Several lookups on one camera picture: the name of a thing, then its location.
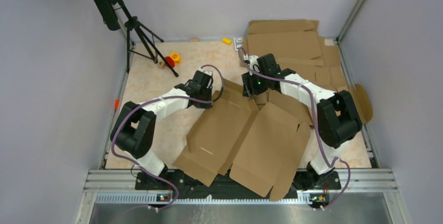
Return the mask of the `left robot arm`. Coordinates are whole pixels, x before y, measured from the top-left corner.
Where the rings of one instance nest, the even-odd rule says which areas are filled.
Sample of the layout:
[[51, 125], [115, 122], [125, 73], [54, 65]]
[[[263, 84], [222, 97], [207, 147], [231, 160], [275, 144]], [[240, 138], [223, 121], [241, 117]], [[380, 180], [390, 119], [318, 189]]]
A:
[[168, 93], [144, 103], [129, 101], [120, 111], [111, 132], [111, 151], [124, 151], [126, 159], [148, 172], [148, 183], [155, 189], [167, 184], [165, 164], [151, 149], [156, 123], [189, 107], [212, 107], [213, 72], [198, 69], [185, 84], [174, 86]]

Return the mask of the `cardboard box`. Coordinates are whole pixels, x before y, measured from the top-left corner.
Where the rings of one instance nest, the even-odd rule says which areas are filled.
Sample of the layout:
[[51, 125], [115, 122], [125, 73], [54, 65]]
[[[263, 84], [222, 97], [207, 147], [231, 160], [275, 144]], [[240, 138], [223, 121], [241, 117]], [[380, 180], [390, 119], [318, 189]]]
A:
[[174, 165], [206, 186], [217, 175], [272, 201], [288, 193], [311, 136], [308, 108], [274, 90], [258, 106], [243, 87], [226, 80], [217, 101], [203, 111], [186, 136]]

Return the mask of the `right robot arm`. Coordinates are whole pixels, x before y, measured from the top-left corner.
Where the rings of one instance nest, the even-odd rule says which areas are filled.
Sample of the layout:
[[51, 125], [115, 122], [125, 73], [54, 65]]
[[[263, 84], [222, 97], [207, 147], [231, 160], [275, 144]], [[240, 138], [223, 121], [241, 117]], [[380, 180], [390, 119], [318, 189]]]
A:
[[311, 109], [318, 150], [301, 176], [302, 188], [321, 188], [350, 140], [362, 129], [354, 99], [346, 90], [315, 85], [289, 68], [281, 69], [273, 54], [239, 54], [248, 72], [242, 75], [243, 94], [253, 97], [268, 89], [296, 99]]

